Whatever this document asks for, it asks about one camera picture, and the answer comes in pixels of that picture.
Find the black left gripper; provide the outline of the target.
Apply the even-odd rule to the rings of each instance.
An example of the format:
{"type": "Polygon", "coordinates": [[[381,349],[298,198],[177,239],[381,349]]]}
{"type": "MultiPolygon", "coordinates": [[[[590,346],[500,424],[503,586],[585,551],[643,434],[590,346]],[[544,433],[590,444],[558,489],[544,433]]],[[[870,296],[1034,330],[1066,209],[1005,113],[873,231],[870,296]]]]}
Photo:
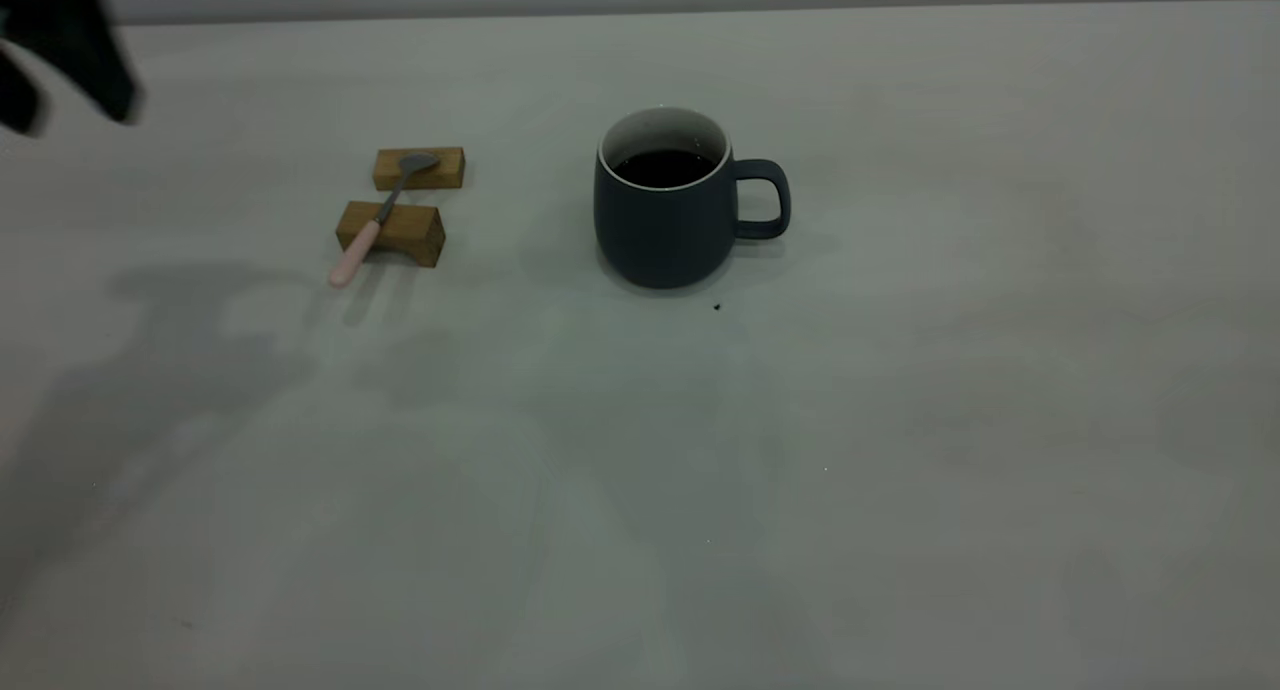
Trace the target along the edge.
{"type": "MultiPolygon", "coordinates": [[[[70,49],[76,83],[104,116],[136,124],[143,90],[108,23],[101,0],[1,0],[3,38],[28,49],[70,49]]],[[[45,96],[1,47],[1,125],[23,137],[44,131],[45,96]]]]}

